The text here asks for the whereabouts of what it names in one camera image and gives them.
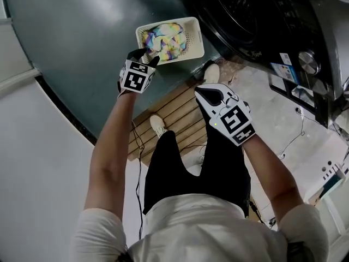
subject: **person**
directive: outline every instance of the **person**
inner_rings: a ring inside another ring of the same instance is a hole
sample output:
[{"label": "person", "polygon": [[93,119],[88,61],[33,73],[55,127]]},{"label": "person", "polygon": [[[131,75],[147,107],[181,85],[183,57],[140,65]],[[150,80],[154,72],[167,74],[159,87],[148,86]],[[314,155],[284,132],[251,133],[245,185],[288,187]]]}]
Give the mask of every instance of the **person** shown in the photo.
[{"label": "person", "polygon": [[[218,82],[210,66],[205,82]],[[206,121],[207,148],[199,176],[184,167],[173,131],[151,117],[159,137],[146,176],[148,232],[126,247],[125,167],[136,93],[115,103],[94,148],[85,210],[71,239],[71,262],[326,261],[327,233],[318,210],[303,203],[294,178],[256,134],[235,146]],[[244,152],[270,200],[278,231],[248,215],[250,176]]]}]

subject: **white plastic basket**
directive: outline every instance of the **white plastic basket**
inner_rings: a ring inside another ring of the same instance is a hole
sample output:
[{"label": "white plastic basket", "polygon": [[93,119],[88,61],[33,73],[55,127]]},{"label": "white plastic basket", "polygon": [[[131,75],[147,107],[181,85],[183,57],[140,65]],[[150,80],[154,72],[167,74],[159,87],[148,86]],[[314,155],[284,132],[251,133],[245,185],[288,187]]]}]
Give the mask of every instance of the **white plastic basket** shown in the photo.
[{"label": "white plastic basket", "polygon": [[[187,59],[200,58],[204,55],[205,50],[203,48],[200,25],[198,24],[198,20],[195,17],[184,17],[182,19],[166,20],[166,21],[156,22],[156,23],[138,27],[136,29],[138,47],[140,49],[145,47],[143,43],[143,37],[142,37],[142,33],[144,31],[148,31],[164,23],[177,23],[183,27],[183,31],[186,36],[186,50],[183,51],[176,59],[168,60],[168,61],[160,61],[158,65],[187,60]],[[151,61],[151,58],[146,53],[142,57],[142,61],[144,64],[148,64]]]}]

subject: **white shoe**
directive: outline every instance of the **white shoe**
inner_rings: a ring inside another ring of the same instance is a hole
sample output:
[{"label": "white shoe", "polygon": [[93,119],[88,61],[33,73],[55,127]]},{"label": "white shoe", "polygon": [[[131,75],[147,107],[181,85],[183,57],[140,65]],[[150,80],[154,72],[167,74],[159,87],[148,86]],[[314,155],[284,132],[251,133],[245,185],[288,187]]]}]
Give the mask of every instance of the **white shoe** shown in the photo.
[{"label": "white shoe", "polygon": [[158,138],[160,138],[164,133],[167,132],[164,121],[160,116],[157,116],[157,115],[151,116],[151,126],[155,131],[155,133],[157,134]]},{"label": "white shoe", "polygon": [[219,76],[219,66],[217,64],[211,64],[205,71],[203,84],[217,84],[219,81]]}]

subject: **forearm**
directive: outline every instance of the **forearm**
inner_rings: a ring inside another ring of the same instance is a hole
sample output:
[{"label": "forearm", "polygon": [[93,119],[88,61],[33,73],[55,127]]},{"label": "forearm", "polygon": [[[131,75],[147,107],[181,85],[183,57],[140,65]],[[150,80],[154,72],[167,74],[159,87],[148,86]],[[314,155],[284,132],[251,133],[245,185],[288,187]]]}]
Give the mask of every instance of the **forearm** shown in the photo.
[{"label": "forearm", "polygon": [[246,141],[243,148],[280,221],[287,211],[303,202],[296,181],[259,136]]},{"label": "forearm", "polygon": [[85,209],[100,208],[122,220],[125,168],[136,93],[119,97],[92,153]]}]

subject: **colorful cloth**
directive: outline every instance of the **colorful cloth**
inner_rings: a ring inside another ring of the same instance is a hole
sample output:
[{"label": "colorful cloth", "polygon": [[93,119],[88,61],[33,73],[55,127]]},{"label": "colorful cloth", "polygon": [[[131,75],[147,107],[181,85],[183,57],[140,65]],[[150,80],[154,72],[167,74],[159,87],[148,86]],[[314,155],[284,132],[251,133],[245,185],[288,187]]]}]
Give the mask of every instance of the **colorful cloth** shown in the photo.
[{"label": "colorful cloth", "polygon": [[165,23],[143,32],[143,43],[153,57],[161,61],[177,58],[186,50],[186,36],[183,27],[176,23]]}]

